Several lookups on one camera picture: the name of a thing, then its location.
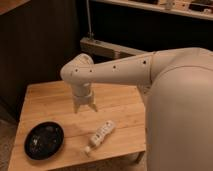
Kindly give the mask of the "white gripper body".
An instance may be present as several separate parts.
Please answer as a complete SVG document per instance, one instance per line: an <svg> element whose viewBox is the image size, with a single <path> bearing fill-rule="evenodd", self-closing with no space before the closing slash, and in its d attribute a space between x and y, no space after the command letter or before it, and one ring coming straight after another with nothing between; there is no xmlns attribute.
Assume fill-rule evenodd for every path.
<svg viewBox="0 0 213 171"><path fill-rule="evenodd" d="M94 102L94 93L91 88L73 88L73 100L78 105L92 104Z"/></svg>

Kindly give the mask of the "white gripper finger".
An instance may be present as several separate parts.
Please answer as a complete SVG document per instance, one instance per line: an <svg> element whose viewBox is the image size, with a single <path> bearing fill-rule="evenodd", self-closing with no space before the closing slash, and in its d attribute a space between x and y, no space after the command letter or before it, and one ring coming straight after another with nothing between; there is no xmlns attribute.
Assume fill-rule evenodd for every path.
<svg viewBox="0 0 213 171"><path fill-rule="evenodd" d="M95 111L98 112L97 106L95 103L90 103L89 106Z"/></svg>
<svg viewBox="0 0 213 171"><path fill-rule="evenodd" d="M73 110L74 110L74 113L76 114L76 113L78 113L78 110L79 110L79 108L80 108L80 105L79 104L74 104L73 105Z"/></svg>

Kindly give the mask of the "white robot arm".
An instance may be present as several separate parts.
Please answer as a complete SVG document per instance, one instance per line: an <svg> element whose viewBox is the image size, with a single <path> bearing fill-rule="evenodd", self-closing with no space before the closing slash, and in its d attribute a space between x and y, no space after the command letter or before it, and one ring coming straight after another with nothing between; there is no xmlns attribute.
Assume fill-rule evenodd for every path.
<svg viewBox="0 0 213 171"><path fill-rule="evenodd" d="M60 75L80 105L93 83L147 88L147 171L213 171L213 51L179 48L95 64L80 54Z"/></svg>

